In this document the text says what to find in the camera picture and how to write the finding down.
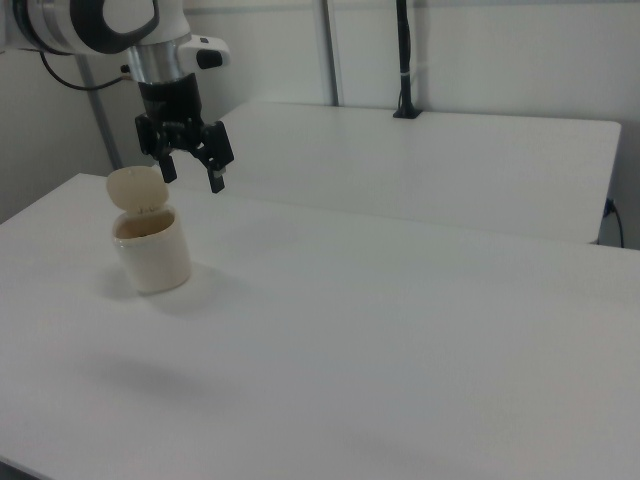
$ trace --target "table surface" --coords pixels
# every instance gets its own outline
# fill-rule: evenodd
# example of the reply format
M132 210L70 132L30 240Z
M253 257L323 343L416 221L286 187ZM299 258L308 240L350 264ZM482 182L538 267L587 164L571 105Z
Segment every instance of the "table surface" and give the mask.
M598 237L620 125L249 103L223 118L247 198L577 243ZM174 154L177 185L209 191Z
M139 296L105 180L0 227L0 456L55 480L637 479L640 254L172 188Z

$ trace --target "white wall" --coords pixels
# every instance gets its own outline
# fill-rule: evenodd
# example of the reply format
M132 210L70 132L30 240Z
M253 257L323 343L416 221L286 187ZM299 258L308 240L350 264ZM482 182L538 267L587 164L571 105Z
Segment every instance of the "white wall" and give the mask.
M622 123L610 195L627 244L640 248L640 4L510 1L520 5L436 0L412 11L416 103L445 112ZM394 108L395 2L332 6L342 104ZM605 221L603 240L617 245L614 223Z
M73 58L51 59L81 84ZM0 55L0 222L77 173L110 163L88 97L56 83L31 52Z
M198 74L206 122L250 100L329 101L326 52L318 46L312 0L190 0L185 7L192 31L224 39L232 54L230 66ZM126 56L90 60L97 81L117 75L126 62ZM137 85L107 90L101 98L123 163L150 163L140 153L133 123L144 112Z

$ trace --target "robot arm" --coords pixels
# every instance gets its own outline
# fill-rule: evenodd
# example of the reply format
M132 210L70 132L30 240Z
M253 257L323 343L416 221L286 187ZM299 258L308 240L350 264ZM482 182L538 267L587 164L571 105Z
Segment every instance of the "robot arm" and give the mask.
M195 73L229 63L217 38L196 37L182 0L0 0L0 51L30 49L57 55L127 52L146 113L135 120L140 148L175 180L173 150L207 168L211 189L233 152L222 122L206 125Z

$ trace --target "black button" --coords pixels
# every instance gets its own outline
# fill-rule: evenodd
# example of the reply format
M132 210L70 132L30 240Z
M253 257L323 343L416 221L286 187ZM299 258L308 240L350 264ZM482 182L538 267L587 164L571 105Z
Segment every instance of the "black button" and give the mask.
M196 60L202 70L222 66L222 54L216 50L199 50Z

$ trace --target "open lid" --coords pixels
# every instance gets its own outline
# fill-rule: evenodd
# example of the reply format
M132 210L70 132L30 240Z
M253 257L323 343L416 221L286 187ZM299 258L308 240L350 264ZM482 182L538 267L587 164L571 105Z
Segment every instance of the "open lid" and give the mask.
M127 213L153 212L169 199L162 176L150 167L116 170L107 178L107 192L116 207Z

